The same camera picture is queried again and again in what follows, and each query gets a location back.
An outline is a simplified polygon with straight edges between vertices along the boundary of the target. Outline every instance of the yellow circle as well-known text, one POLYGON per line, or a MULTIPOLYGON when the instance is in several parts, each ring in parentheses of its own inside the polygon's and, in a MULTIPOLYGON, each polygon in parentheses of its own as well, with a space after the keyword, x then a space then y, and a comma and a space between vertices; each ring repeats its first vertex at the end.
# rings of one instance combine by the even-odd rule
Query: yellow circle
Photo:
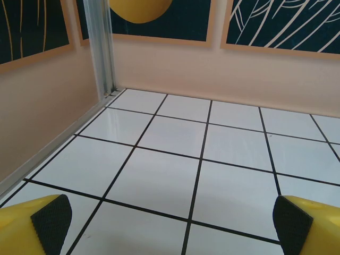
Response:
POLYGON ((172 0, 110 0, 111 9, 123 19, 136 24, 162 16, 172 0))

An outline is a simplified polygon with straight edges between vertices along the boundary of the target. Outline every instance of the dark teal poster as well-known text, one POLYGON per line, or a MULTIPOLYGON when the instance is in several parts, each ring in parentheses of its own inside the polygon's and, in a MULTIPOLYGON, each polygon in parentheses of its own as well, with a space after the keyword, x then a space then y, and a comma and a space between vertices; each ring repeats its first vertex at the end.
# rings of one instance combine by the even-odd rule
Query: dark teal poster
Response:
POLYGON ((69 45, 63 5, 64 0, 1 0, 0 64, 69 45))
POLYGON ((228 45, 340 54, 339 0, 234 0, 228 45))
MULTIPOLYGON (((205 43, 209 37, 211 3, 214 0, 173 0, 167 11, 159 18, 135 24, 118 16, 111 10, 114 34, 154 38, 179 39, 205 43)), ((89 38, 83 0, 76 0, 82 39, 89 38)))

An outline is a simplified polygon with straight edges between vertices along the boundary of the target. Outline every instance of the white tile floor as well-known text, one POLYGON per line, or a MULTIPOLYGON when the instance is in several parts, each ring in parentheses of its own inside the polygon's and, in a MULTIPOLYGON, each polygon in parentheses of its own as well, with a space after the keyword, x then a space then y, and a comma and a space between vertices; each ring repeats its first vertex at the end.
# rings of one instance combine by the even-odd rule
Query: white tile floor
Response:
POLYGON ((125 90, 0 203, 66 194, 63 255, 282 255, 279 193, 340 207, 338 130, 337 118, 125 90))

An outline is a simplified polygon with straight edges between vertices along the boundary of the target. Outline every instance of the textured black pad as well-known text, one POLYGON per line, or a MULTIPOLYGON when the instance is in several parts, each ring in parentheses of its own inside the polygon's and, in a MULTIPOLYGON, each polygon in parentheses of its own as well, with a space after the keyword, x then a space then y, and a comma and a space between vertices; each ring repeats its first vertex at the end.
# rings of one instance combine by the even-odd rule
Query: textured black pad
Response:
POLYGON ((313 218, 284 196, 279 196, 275 201, 273 220, 284 254, 299 255, 313 218))
POLYGON ((60 195, 31 216, 46 255, 59 255, 72 219, 72 209, 66 195, 60 195))

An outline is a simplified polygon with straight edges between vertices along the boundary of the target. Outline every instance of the wall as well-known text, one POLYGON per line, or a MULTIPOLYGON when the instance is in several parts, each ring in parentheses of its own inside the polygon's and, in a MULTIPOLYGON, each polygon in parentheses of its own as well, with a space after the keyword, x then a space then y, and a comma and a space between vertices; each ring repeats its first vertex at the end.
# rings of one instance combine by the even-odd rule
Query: wall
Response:
POLYGON ((211 49, 114 40, 119 85, 340 117, 339 61, 220 49, 226 4, 211 49))
POLYGON ((0 75, 0 181, 98 102, 90 48, 67 3, 75 51, 0 75))

